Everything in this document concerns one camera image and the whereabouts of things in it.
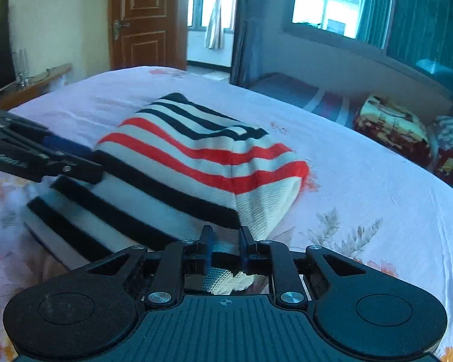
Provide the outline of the striped pillow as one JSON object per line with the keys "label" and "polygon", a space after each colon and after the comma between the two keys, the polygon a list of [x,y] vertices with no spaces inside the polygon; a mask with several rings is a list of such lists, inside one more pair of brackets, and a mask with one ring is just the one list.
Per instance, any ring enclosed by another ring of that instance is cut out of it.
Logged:
{"label": "striped pillow", "polygon": [[453,117],[437,116],[432,125],[440,149],[453,149]]}

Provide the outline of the window with frame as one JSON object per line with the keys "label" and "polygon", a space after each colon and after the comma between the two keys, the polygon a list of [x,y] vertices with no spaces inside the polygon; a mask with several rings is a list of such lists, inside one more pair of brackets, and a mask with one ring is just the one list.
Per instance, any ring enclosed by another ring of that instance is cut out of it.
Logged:
{"label": "window with frame", "polygon": [[285,32],[373,59],[453,97],[453,0],[286,0]]}

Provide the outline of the striped red black white sweater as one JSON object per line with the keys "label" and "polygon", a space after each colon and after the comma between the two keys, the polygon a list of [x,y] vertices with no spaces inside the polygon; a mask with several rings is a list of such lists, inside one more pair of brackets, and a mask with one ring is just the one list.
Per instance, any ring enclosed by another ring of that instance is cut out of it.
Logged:
{"label": "striped red black white sweater", "polygon": [[133,245],[160,251],[214,229],[230,259],[238,232],[264,240],[299,196],[307,163],[266,130],[171,93],[102,137],[95,184],[57,178],[29,201],[27,228],[69,269]]}

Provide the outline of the wooden side table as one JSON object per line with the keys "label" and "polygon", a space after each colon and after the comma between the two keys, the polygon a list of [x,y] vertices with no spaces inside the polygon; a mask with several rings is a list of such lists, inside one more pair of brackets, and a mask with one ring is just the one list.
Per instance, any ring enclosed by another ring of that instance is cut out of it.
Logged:
{"label": "wooden side table", "polygon": [[66,78],[72,72],[72,64],[66,63],[49,68],[29,79],[28,85],[12,83],[0,91],[0,110],[11,110],[49,92],[52,83]]}

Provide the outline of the white floral bed sheet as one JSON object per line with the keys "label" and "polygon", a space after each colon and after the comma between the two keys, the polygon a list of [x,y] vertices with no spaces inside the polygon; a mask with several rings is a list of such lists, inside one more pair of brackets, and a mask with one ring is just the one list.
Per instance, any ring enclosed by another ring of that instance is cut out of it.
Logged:
{"label": "white floral bed sheet", "polygon": [[268,277],[241,270],[237,244],[230,259],[213,247],[178,305],[151,308],[165,248],[69,269],[22,217],[61,164],[40,182],[0,171],[0,361],[453,361],[453,188],[424,168],[315,114],[171,68],[103,73],[4,111],[94,151],[171,93],[266,130],[307,163],[264,239],[290,249],[307,305],[276,306]]}

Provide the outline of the brown wooden door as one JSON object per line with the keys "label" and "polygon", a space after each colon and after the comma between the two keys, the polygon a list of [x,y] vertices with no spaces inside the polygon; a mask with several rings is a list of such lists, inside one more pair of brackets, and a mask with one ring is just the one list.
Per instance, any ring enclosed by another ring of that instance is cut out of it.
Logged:
{"label": "brown wooden door", "polygon": [[111,69],[186,69],[188,0],[109,0]]}

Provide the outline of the folded printed blanket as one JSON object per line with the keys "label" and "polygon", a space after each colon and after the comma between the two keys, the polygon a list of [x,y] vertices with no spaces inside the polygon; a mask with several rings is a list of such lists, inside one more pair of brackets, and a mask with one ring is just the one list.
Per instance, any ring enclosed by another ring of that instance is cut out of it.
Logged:
{"label": "folded printed blanket", "polygon": [[424,123],[387,98],[371,94],[356,113],[353,129],[421,167],[432,160]]}

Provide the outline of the white sheer balcony curtain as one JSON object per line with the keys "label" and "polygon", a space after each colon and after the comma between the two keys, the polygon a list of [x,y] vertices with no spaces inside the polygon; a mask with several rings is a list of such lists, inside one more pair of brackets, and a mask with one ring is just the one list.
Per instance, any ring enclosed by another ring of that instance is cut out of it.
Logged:
{"label": "white sheer balcony curtain", "polygon": [[214,0],[205,35],[205,46],[210,50],[222,47],[222,0]]}

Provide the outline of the blue window curtain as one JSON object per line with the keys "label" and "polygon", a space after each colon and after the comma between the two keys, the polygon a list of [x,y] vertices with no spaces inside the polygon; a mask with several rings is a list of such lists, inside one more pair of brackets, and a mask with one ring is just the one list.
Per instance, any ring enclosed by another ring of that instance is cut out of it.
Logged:
{"label": "blue window curtain", "polygon": [[282,0],[237,0],[230,83],[248,88],[272,71],[284,7]]}

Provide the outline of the teal right window curtain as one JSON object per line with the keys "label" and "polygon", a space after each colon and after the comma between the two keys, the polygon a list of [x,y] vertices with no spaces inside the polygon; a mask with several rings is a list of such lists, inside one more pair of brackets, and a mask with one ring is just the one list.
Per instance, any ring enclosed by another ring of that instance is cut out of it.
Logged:
{"label": "teal right window curtain", "polygon": [[394,15],[395,0],[361,0],[356,39],[386,49]]}

